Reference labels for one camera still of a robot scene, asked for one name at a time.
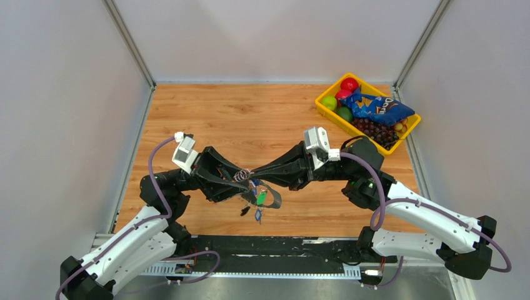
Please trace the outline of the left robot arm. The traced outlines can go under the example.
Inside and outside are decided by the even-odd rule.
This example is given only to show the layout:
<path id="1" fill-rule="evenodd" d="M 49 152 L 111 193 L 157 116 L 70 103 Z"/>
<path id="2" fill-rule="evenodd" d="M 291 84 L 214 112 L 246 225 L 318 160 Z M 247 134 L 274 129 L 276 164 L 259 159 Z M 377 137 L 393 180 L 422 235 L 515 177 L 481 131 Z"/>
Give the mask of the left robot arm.
<path id="1" fill-rule="evenodd" d="M 123 287 L 160 260 L 191 259 L 190 233 L 177 223 L 189 203 L 186 191 L 200 190 L 221 202 L 250 193 L 251 172 L 224 159 L 213 147 L 197 152 L 184 141 L 172 156 L 177 169 L 141 181 L 146 203 L 124 228 L 81 259 L 68 257 L 60 266 L 56 298 L 114 299 Z"/>

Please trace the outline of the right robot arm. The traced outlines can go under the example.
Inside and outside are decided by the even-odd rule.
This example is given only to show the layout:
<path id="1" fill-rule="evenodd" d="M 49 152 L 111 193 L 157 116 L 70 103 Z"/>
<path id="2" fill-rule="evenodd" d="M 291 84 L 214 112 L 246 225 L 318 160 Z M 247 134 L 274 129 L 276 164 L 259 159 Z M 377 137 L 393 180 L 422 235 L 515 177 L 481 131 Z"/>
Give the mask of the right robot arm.
<path id="1" fill-rule="evenodd" d="M 372 212 L 360 232 L 357 252 L 365 261 L 404 256 L 443 264 L 464 278 L 479 280 L 492 267 L 496 221 L 468 217 L 420 196 L 381 171 L 383 156 L 364 136 L 324 149 L 305 140 L 278 159 L 251 171 L 251 177 L 300 190 L 313 181 L 345 181 L 342 193 Z"/>

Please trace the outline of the silver keyring holder with rings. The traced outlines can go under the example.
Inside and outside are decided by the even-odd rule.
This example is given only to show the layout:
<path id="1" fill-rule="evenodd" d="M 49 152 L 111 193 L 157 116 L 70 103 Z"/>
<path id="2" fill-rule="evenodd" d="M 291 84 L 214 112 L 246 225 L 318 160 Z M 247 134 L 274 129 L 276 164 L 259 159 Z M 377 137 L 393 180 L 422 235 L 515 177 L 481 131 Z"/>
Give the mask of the silver keyring holder with rings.
<path id="1" fill-rule="evenodd" d="M 248 212 L 255 210 L 254 219 L 261 224 L 265 209 L 279 209 L 282 205 L 283 199 L 279 192 L 273 189 L 270 185 L 260 179 L 251 177 L 252 172 L 248 169 L 242 169 L 234 176 L 234 181 L 241 183 L 250 188 L 250 191 L 240 195 L 242 200 L 247 204 L 241 209 L 240 216 L 245 216 Z M 263 192 L 267 192 L 267 199 L 263 205 L 256 205 L 256 196 Z"/>

